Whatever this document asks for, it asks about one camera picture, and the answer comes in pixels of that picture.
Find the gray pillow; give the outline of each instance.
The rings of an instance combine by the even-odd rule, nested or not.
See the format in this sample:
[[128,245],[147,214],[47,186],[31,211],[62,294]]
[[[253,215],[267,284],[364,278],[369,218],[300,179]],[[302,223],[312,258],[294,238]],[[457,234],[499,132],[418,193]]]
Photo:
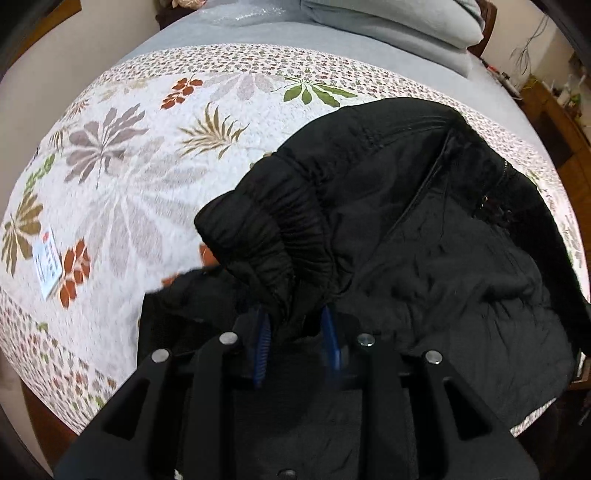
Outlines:
[[476,45],[483,38],[484,20],[476,0],[312,0],[303,3],[391,20],[457,48]]
[[302,1],[301,9],[323,25],[375,38],[434,61],[463,77],[467,77],[470,72],[472,63],[465,48],[453,47],[402,24],[344,8],[325,7],[307,0]]

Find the gray bed sheet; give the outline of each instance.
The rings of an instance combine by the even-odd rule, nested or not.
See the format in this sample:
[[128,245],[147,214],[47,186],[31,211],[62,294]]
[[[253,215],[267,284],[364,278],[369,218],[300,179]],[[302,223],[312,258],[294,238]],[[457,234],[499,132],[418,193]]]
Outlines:
[[165,28],[121,61],[166,48],[217,43],[309,48],[396,72],[486,115],[532,145],[550,162],[523,112],[476,57],[470,56],[472,68],[466,78],[373,38],[316,24],[300,11],[299,0],[209,0],[205,8]]

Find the paper tag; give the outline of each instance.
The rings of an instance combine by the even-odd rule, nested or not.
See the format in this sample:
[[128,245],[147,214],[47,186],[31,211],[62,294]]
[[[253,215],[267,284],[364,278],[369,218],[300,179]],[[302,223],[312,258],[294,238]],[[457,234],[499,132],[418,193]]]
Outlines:
[[33,260],[41,284],[41,294],[47,300],[64,271],[51,228],[43,230],[39,240],[33,245]]

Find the bedspread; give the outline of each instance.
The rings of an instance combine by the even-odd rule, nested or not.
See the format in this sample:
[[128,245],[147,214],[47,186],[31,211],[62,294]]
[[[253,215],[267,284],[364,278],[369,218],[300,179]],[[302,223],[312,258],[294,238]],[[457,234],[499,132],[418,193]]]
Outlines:
[[[14,187],[2,223],[0,347],[17,373],[80,432],[135,369],[145,292],[200,266],[196,212],[312,119],[397,96],[457,109],[535,183],[589,298],[579,229],[553,165],[490,119],[330,54],[253,44],[174,48],[95,80]],[[42,228],[53,230],[64,270],[47,300],[31,259]]]

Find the metal screw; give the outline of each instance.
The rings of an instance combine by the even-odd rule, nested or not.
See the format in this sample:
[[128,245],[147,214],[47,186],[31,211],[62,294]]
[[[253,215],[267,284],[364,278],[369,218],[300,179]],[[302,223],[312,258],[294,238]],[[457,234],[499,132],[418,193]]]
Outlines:
[[223,345],[234,345],[238,341],[238,335],[234,332],[224,332],[220,335],[220,343]]
[[157,364],[161,364],[162,362],[168,360],[169,356],[170,353],[168,353],[168,350],[165,350],[164,348],[159,348],[158,350],[154,350],[152,352],[152,361]]
[[360,333],[357,336],[357,341],[361,346],[372,346],[375,343],[375,338],[371,333]]
[[277,472],[277,476],[282,480],[297,480],[297,473],[291,468],[285,468]]
[[429,350],[427,353],[425,353],[425,358],[430,364],[439,365],[441,360],[443,360],[443,355],[437,350]]

